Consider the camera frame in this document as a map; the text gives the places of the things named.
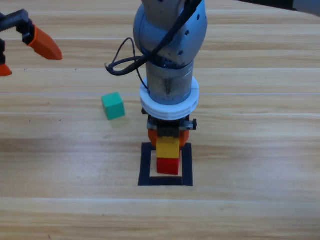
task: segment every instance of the black cable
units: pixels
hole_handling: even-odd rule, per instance
[[[126,62],[129,62],[129,61],[136,61],[137,56],[136,56],[136,46],[135,46],[135,42],[134,42],[134,40],[133,40],[131,37],[128,37],[126,40],[124,40],[124,42],[123,42],[123,43],[121,44],[121,46],[119,47],[118,52],[116,53],[116,55],[115,55],[115,57],[114,57],[114,59],[113,59],[113,61],[112,61],[112,64],[115,63],[115,61],[117,60],[117,57],[118,57],[118,55],[119,55],[122,47],[125,45],[125,43],[126,43],[128,40],[130,40],[131,43],[132,43],[133,56],[134,56],[134,57],[130,57],[130,58],[121,60],[121,61],[119,61],[120,63],[119,63],[119,62],[118,62],[118,63],[119,63],[119,64],[122,64],[122,63],[126,63]],[[143,81],[143,79],[142,79],[142,77],[141,77],[141,75],[140,75],[140,72],[139,72],[139,69],[138,69],[138,68],[136,69],[136,72],[138,73],[138,76],[139,76],[140,81],[142,82],[143,86],[144,86],[147,90],[149,90],[149,88],[147,87],[147,85],[146,85],[145,82]]]
[[[131,57],[118,62],[113,62],[109,66],[105,65],[106,70],[114,76],[124,76],[140,68],[146,62],[148,62],[152,57],[154,57],[158,52],[160,52],[164,48],[164,46],[168,45],[173,40],[176,33],[187,23],[187,21],[196,12],[197,7],[201,2],[202,0],[186,1],[183,12],[180,14],[180,16],[178,17],[177,21],[175,22],[171,30],[166,34],[166,36],[162,39],[159,45],[148,55],[138,56],[133,58]],[[132,63],[125,69],[120,71],[114,70],[115,66],[118,66],[122,63],[130,62],[130,61],[134,61],[134,63]]]

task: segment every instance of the yellow block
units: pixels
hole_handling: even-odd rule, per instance
[[[156,157],[159,159],[178,159],[180,156],[180,139],[178,137],[158,137]]]

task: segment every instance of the black square outline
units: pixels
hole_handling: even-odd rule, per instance
[[[181,176],[154,176],[150,177],[151,153],[156,148],[151,142],[142,143],[141,164],[138,186],[187,186],[193,187],[192,145],[187,143],[182,150],[182,177]]]

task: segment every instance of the green cube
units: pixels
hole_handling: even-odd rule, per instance
[[[118,92],[102,96],[101,100],[108,120],[121,118],[126,115],[124,102]]]

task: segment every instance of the wood grain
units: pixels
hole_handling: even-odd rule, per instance
[[[13,75],[0,79],[0,240],[319,240],[320,18],[207,0],[194,187],[139,187],[140,82],[104,63],[140,4],[1,1],[2,13],[26,9],[64,59],[1,32]],[[119,58],[131,56],[128,44]],[[126,116],[107,121],[112,92]]]

